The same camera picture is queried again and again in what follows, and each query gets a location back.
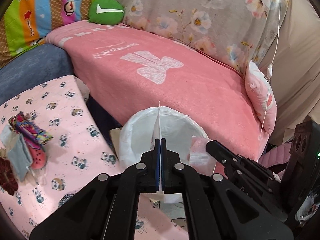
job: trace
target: orange stripe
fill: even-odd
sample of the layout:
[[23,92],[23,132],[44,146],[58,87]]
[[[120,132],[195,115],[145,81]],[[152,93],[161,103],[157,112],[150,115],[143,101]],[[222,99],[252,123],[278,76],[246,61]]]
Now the orange stripe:
[[34,0],[20,1],[20,21],[22,22],[23,36],[26,44],[39,39],[36,28],[36,12]]

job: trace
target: plastic bag liner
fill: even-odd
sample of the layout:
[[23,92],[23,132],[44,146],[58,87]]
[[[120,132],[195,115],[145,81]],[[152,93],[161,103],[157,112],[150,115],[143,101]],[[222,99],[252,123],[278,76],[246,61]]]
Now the plastic bag liner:
[[[154,129],[159,107],[150,107],[133,115],[120,132],[120,164],[127,168],[140,162],[143,153],[150,151],[155,137]],[[189,164],[188,155],[192,136],[208,138],[205,131],[188,115],[184,115],[167,106],[160,107],[160,135],[166,139],[167,149],[177,152],[180,161]],[[165,203],[181,202],[181,194],[147,194]]]

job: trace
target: beige curtain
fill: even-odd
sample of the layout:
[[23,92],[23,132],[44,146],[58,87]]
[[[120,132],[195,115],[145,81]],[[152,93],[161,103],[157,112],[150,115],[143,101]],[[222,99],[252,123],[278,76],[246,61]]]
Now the beige curtain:
[[[273,41],[259,65],[266,72],[276,47]],[[271,87],[278,105],[269,142],[290,139],[297,124],[307,118],[320,123],[320,19],[308,0],[290,0],[280,28]]]

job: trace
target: colorful striped blanket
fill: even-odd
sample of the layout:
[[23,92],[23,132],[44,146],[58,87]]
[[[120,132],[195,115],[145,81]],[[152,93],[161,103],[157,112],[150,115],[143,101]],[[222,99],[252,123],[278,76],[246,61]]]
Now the colorful striped blanket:
[[0,21],[0,68],[44,43],[53,29],[86,20],[92,0],[13,0]]

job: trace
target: purple stripe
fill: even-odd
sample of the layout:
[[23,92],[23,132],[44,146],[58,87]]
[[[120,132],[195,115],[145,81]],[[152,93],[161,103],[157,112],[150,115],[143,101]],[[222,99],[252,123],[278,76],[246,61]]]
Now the purple stripe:
[[63,20],[64,25],[75,22],[75,19],[76,19],[75,13],[74,12],[72,13],[72,11],[68,10],[69,6],[66,6],[67,2],[68,2],[68,0],[62,0],[61,16],[62,16],[62,20]]

